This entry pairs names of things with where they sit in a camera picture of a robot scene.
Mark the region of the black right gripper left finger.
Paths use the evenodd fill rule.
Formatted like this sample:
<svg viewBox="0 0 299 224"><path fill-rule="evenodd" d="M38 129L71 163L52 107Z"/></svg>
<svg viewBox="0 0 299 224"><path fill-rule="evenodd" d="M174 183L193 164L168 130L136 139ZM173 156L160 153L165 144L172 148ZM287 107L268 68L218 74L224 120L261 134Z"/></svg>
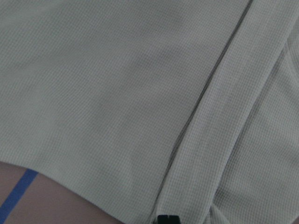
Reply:
<svg viewBox="0 0 299 224"><path fill-rule="evenodd" d="M158 215L157 224L168 224L168 215Z"/></svg>

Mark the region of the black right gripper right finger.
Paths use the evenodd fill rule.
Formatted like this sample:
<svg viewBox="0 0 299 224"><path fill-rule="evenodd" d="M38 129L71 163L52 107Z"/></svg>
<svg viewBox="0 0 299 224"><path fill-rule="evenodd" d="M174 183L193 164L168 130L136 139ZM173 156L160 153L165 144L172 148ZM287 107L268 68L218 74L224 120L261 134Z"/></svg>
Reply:
<svg viewBox="0 0 299 224"><path fill-rule="evenodd" d="M181 224L178 215L169 215L168 224Z"/></svg>

